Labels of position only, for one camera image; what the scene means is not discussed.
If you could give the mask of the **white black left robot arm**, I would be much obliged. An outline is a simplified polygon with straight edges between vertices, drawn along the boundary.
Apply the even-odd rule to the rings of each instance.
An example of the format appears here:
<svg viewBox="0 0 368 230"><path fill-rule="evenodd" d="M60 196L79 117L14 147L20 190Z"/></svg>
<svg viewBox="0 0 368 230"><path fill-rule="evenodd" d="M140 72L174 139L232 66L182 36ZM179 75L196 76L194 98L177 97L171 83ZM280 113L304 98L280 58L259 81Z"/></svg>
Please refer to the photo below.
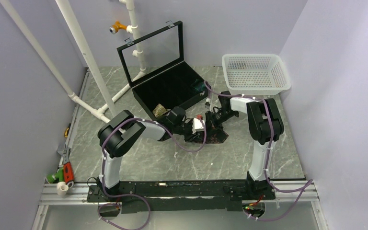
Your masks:
<svg viewBox="0 0 368 230"><path fill-rule="evenodd" d="M186 141L195 140L204 146L207 142L207 124L201 117L186 118L185 111L180 107L169 111L167 119L160 122L136 117L128 110L110 120L97 135L103 155L101 172L97 178L100 196L106 201L117 198L123 156L139 138L176 141L174 135L180 135Z"/></svg>

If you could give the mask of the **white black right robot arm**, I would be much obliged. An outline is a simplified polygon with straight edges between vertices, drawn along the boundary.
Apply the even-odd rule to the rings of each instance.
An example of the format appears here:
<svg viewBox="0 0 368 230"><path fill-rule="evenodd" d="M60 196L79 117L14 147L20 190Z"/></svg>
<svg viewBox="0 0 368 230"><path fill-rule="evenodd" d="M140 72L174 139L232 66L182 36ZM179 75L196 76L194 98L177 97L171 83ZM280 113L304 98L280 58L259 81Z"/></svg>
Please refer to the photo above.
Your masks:
<svg viewBox="0 0 368 230"><path fill-rule="evenodd" d="M209 113L208 121L218 127L233 116L243 113L248 119L248 130L253 139L253 158L247 172L245 193L251 199L270 191L268 175L274 147L284 133L284 123L275 99L256 99L250 96L231 95L229 91L214 92L221 107Z"/></svg>

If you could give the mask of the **navy orange paisley tie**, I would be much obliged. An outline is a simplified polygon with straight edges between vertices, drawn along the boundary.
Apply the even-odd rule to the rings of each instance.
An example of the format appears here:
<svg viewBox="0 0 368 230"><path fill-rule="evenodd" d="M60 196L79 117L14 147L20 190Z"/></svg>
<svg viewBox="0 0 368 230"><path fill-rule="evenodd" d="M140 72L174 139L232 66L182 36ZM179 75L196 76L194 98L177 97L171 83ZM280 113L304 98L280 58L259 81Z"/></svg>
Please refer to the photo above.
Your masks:
<svg viewBox="0 0 368 230"><path fill-rule="evenodd" d="M221 128L208 128L207 134L201 129L201 131L185 136L184 140L187 143L222 144L228 137L229 135Z"/></svg>

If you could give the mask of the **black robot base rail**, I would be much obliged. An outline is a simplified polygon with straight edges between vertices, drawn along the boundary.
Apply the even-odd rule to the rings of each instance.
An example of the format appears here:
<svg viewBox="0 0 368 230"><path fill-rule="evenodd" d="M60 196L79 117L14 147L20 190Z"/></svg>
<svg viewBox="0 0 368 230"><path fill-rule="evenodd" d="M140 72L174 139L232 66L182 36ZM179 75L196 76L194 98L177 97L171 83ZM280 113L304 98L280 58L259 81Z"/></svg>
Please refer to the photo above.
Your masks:
<svg viewBox="0 0 368 230"><path fill-rule="evenodd" d="M274 190L246 179L190 181L121 181L103 193L99 184L89 186L87 202L121 204L123 214L151 211L242 211L248 202L274 200Z"/></svg>

